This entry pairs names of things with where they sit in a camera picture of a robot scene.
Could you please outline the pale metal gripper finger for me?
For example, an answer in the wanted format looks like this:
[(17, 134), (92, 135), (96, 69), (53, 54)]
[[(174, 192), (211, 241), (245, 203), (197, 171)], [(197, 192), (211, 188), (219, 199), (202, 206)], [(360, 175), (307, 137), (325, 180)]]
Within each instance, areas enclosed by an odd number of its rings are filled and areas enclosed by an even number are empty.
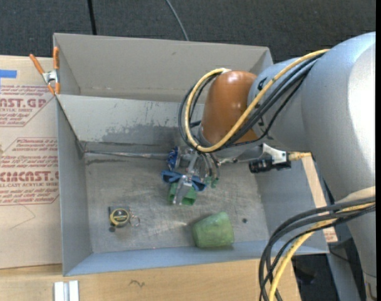
[(172, 203), (175, 205), (181, 205), (184, 190), (184, 177), (181, 177), (175, 184), (176, 187)]
[(182, 200), (195, 200), (195, 191), (190, 177), (184, 177), (184, 190)]

